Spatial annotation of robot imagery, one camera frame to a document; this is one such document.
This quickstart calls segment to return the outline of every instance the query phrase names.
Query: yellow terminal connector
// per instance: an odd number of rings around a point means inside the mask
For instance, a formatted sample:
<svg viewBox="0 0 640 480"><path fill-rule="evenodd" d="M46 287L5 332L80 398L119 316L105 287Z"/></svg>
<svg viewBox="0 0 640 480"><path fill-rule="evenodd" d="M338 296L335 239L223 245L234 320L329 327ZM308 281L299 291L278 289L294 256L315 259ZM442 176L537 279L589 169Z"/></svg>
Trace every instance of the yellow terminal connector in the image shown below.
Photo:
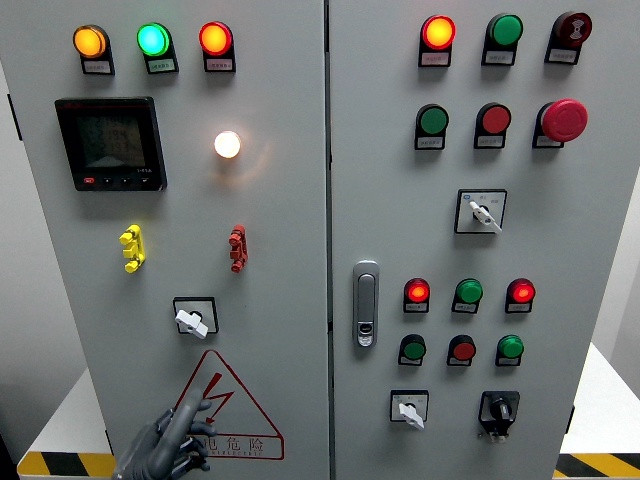
<svg viewBox="0 0 640 480"><path fill-rule="evenodd" d="M146 258L140 227L136 224L129 226L129 228L120 235L120 243L124 245L122 255L124 258L131 260L124 266L124 269L127 273L136 272Z"/></svg>

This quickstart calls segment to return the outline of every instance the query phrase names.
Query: red push button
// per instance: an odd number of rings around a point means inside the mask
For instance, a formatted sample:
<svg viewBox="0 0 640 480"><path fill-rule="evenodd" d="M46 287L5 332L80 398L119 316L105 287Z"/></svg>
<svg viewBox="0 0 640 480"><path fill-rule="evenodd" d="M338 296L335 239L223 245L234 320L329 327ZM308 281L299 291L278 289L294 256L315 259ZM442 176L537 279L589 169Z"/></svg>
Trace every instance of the red push button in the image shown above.
<svg viewBox="0 0 640 480"><path fill-rule="evenodd" d="M551 140L569 142L580 136L587 127L586 107L572 98L552 103L542 116L542 131Z"/></svg>
<svg viewBox="0 0 640 480"><path fill-rule="evenodd" d="M586 13L567 12L553 24L553 34L567 48L577 48L591 35L591 18Z"/></svg>

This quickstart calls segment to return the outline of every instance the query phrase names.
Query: red indicator light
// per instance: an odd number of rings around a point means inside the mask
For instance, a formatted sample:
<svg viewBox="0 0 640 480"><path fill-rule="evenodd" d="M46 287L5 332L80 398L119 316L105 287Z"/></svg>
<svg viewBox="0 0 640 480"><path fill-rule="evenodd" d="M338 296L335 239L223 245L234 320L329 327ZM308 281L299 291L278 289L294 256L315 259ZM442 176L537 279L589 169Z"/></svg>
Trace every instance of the red indicator light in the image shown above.
<svg viewBox="0 0 640 480"><path fill-rule="evenodd" d="M456 36L456 24L449 17L434 15L422 27L422 41L433 50L445 50Z"/></svg>
<svg viewBox="0 0 640 480"><path fill-rule="evenodd" d="M429 284L421 278L414 278L407 282L404 287L404 293L412 302L426 302L430 293Z"/></svg>
<svg viewBox="0 0 640 480"><path fill-rule="evenodd" d="M575 140L587 128L589 114L578 100L563 98L552 103L542 116L542 131L551 140Z"/></svg>
<svg viewBox="0 0 640 480"><path fill-rule="evenodd" d="M529 303L536 296L536 289L526 278L519 278L509 284L507 293L516 303Z"/></svg>
<svg viewBox="0 0 640 480"><path fill-rule="evenodd" d="M591 18L586 13L567 12L553 24L553 33L567 48L578 48L591 35Z"/></svg>
<svg viewBox="0 0 640 480"><path fill-rule="evenodd" d="M231 30L222 22L209 22L200 29L200 45L209 55L224 55L232 43Z"/></svg>
<svg viewBox="0 0 640 480"><path fill-rule="evenodd" d="M511 113L500 105L489 108L482 117L482 128L494 135L505 131L510 123Z"/></svg>
<svg viewBox="0 0 640 480"><path fill-rule="evenodd" d="M461 362L471 360L475 354L476 346L473 343L460 343L453 349L454 358Z"/></svg>

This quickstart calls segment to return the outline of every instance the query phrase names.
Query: yellow black hazard stripe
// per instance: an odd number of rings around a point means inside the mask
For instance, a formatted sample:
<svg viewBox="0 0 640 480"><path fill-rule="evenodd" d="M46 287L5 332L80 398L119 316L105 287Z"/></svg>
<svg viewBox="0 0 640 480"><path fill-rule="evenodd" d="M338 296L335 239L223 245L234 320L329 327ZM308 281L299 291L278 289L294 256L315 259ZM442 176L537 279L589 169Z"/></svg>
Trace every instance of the yellow black hazard stripe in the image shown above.
<svg viewBox="0 0 640 480"><path fill-rule="evenodd" d="M18 465L20 475L111 478L116 460L108 453L28 452Z"/></svg>
<svg viewBox="0 0 640 480"><path fill-rule="evenodd" d="M640 479L640 453L561 454L553 478Z"/></svg>

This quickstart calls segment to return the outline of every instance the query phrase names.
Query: green indicator light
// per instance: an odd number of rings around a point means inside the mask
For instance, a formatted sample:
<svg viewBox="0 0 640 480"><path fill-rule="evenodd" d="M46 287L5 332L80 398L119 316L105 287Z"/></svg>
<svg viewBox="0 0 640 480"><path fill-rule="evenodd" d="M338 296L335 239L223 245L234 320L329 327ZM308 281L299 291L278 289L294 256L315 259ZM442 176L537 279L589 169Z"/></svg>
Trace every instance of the green indicator light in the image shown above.
<svg viewBox="0 0 640 480"><path fill-rule="evenodd" d="M476 303L482 298L482 285L473 278L463 280L456 288L456 295L464 303Z"/></svg>
<svg viewBox="0 0 640 480"><path fill-rule="evenodd" d="M438 107L425 110L420 118L420 127L429 135L440 133L446 128L447 123L449 123L447 114Z"/></svg>
<svg viewBox="0 0 640 480"><path fill-rule="evenodd" d="M491 22L491 38L503 47L513 45L522 36L522 20L515 15L499 15Z"/></svg>
<svg viewBox="0 0 640 480"><path fill-rule="evenodd" d="M164 55L170 43L169 32L159 23L148 23L138 30L138 46L150 57Z"/></svg>
<svg viewBox="0 0 640 480"><path fill-rule="evenodd" d="M412 342L404 347L404 356L409 360L420 360L425 353L427 350L420 343Z"/></svg>
<svg viewBox="0 0 640 480"><path fill-rule="evenodd" d="M507 335L498 342L498 351L507 358L518 358L524 352L524 344L517 335Z"/></svg>

